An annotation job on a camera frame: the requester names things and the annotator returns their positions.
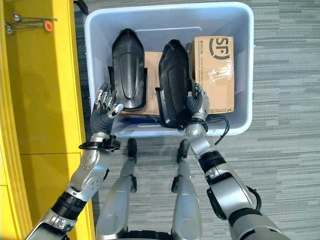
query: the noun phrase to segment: cardboard box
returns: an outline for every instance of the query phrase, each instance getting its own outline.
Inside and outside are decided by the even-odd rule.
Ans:
[[[232,36],[198,36],[188,50],[194,80],[206,91],[209,114],[231,113],[235,102],[234,39]]]
[[[159,62],[162,52],[145,51],[144,66],[147,68],[146,106],[139,111],[122,111],[126,117],[158,117],[158,99],[155,88],[159,87]]]

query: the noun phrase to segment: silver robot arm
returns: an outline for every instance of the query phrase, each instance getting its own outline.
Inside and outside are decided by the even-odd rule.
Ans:
[[[116,92],[104,83],[98,94],[90,118],[93,132],[90,142],[79,146],[83,149],[80,164],[53,207],[26,237],[27,240],[68,240],[86,203],[94,196],[109,172],[111,152],[120,148],[120,142],[110,135],[115,116],[124,105],[115,103]]]
[[[249,189],[233,168],[207,138],[204,122],[208,116],[209,99],[196,84],[197,96],[189,110],[194,121],[184,129],[190,147],[198,160],[209,185],[207,195],[214,213],[228,220],[232,240],[289,240],[263,213],[254,207]],[[189,94],[187,102],[192,102]]]

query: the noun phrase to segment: gray carpet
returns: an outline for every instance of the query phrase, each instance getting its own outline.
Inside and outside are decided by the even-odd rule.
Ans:
[[[86,0],[89,11],[117,6],[189,3],[191,0]],[[258,189],[262,212],[293,240],[320,240],[320,1],[248,0],[254,13],[253,120],[243,134],[227,136],[218,150],[246,185]],[[83,16],[76,12],[79,71],[87,136],[90,135],[88,75]],[[130,230],[169,232],[175,195],[177,149],[182,138],[139,138],[135,168],[138,192],[131,195]],[[126,159],[127,139],[94,196],[95,222]],[[204,240],[230,239],[206,195],[200,166],[188,156],[200,199]]]

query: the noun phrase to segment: yellow cabinet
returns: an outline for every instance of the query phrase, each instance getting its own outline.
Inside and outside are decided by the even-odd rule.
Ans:
[[[58,21],[52,32],[8,35],[13,12]],[[1,239],[23,239],[66,187],[85,141],[73,0],[0,0],[0,29]],[[68,235],[94,239],[93,224],[88,202]]]

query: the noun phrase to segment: white plastic bin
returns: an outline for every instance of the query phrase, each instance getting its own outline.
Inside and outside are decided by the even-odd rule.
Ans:
[[[229,135],[243,133],[252,121],[254,15],[239,2],[209,2],[154,6],[119,7],[96,10],[85,21],[85,44],[91,108],[100,85],[109,81],[112,44],[122,29],[137,33],[145,51],[162,52],[171,39],[182,45],[197,36],[233,36],[234,38],[234,112]],[[225,124],[208,124],[209,135],[221,135]],[[118,137],[178,136],[177,129],[156,123],[128,123],[117,117],[112,134]]]

